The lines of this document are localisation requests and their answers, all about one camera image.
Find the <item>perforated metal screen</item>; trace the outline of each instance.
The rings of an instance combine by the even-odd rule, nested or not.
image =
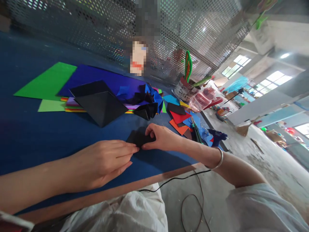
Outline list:
[[[123,65],[135,36],[130,0],[7,0],[14,22]],[[161,37],[149,46],[147,76],[177,84],[191,53],[192,79],[213,74],[249,32],[235,0],[161,0]]]

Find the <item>person's left hand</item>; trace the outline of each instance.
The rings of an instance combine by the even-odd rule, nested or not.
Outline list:
[[[80,192],[102,187],[123,173],[139,151],[135,144],[122,140],[99,141],[61,162],[65,192]]]

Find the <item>window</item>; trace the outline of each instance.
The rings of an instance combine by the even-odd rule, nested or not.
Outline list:
[[[294,127],[299,133],[309,138],[309,123]]]
[[[247,63],[249,63],[251,59],[239,55],[236,59],[222,72],[224,76],[230,79],[236,73],[238,73]]]
[[[279,85],[292,79],[290,76],[284,75],[282,72],[276,71],[263,80],[260,84],[257,84],[254,88],[250,89],[249,92],[253,91],[255,96],[260,97],[269,91],[277,88]]]

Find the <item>hand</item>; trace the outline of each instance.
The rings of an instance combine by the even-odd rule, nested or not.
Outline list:
[[[160,150],[175,150],[181,144],[183,137],[175,134],[170,129],[156,124],[149,124],[145,135],[151,138],[156,138],[156,141],[146,143],[142,146],[143,150],[160,149]]]
[[[102,187],[123,173],[139,151],[135,144],[121,140],[99,141],[62,162],[66,192],[80,192]]]

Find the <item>silver bracelet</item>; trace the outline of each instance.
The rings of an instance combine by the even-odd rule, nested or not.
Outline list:
[[[219,164],[216,166],[216,167],[214,167],[213,169],[211,169],[211,168],[209,168],[209,167],[207,167],[208,169],[210,169],[210,170],[215,170],[215,169],[217,169],[218,167],[220,167],[221,166],[221,164],[222,164],[222,162],[223,162],[223,151],[220,149],[220,148],[218,148],[218,147],[213,147],[213,148],[217,148],[219,151],[220,151],[220,153],[221,153],[221,159],[220,159],[220,162],[219,162]]]

